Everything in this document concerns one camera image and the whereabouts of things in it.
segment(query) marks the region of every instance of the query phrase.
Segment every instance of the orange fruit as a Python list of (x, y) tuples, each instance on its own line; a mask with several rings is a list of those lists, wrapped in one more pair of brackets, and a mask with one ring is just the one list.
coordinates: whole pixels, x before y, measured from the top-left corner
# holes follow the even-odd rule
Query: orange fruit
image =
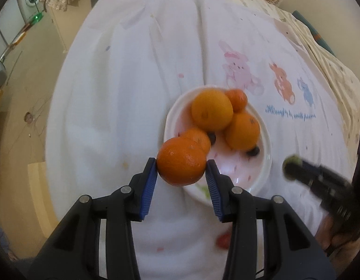
[(158, 173), (174, 186), (196, 183), (205, 172), (206, 154), (197, 142), (184, 138), (171, 138), (163, 143), (157, 155)]
[(244, 110), (248, 103), (248, 98), (246, 94), (238, 88), (231, 89), (225, 92), (225, 95), (228, 97), (232, 103), (233, 111), (235, 113)]
[(192, 102), (194, 123), (204, 131), (221, 131), (233, 117), (233, 107), (228, 97), (220, 90), (202, 91)]
[(210, 138), (203, 130), (201, 130), (197, 127), (189, 128), (187, 131), (182, 133), (180, 136), (197, 142), (199, 144), (199, 146), (201, 146), (202, 150), (205, 152), (206, 155), (208, 154), (208, 152), (211, 149)]
[(227, 144), (235, 150), (249, 151), (256, 146), (260, 135), (258, 120), (248, 112), (235, 113), (224, 131)]

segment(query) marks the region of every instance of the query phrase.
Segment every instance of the plate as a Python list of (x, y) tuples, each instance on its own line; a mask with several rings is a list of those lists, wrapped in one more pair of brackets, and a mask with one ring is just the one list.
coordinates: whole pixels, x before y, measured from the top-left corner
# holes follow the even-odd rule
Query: plate
[[(228, 90), (214, 85), (204, 85), (187, 91), (176, 100), (167, 114), (164, 142), (173, 137), (178, 137), (187, 129), (196, 126), (190, 112), (192, 101), (200, 92), (211, 88), (221, 91)], [(220, 173), (229, 176), (235, 186), (239, 186), (255, 196), (267, 181), (271, 170), (271, 141), (258, 112), (249, 103), (246, 110), (260, 124), (259, 155), (250, 158), (244, 152), (231, 150), (224, 140), (223, 133), (217, 132), (216, 142), (211, 147), (207, 159), (214, 159)], [(198, 182), (184, 186), (184, 189), (195, 199), (212, 206), (205, 175)]]

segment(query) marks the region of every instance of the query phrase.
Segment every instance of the bowl of fruit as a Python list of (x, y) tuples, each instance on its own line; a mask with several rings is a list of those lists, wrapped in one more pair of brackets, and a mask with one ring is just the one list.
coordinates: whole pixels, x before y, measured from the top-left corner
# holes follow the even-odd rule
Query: bowl of fruit
[(168, 112), (157, 155), (162, 179), (212, 205), (204, 174), (209, 159), (253, 195), (267, 181), (272, 165), (268, 131), (239, 89), (198, 87), (181, 95)]

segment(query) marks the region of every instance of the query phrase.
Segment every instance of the floor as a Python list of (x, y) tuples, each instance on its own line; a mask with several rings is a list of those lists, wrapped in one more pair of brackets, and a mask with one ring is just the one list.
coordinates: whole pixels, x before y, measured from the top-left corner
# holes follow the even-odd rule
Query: floor
[[(0, 107), (0, 227), (20, 258), (36, 255), (45, 241), (27, 165), (45, 161), (46, 119), (65, 56), (52, 19), (45, 14), (4, 62), (8, 74), (13, 71)], [(31, 124), (24, 121), (26, 112), (34, 116)]]

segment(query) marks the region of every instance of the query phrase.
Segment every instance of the white sheet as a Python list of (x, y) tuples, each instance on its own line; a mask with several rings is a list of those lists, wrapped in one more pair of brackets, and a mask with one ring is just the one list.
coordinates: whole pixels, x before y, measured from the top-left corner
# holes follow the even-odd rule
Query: white sheet
[[(110, 194), (141, 172), (177, 97), (203, 84), (245, 88), (265, 121), (273, 163), (259, 196), (280, 194), (314, 234), (323, 216), (282, 175), (296, 153), (350, 178), (342, 120), (290, 27), (228, 0), (99, 0), (60, 72), (48, 119), (49, 189), (59, 218), (78, 196)], [(133, 224), (142, 279), (221, 279), (225, 229), (212, 209), (158, 178)]]

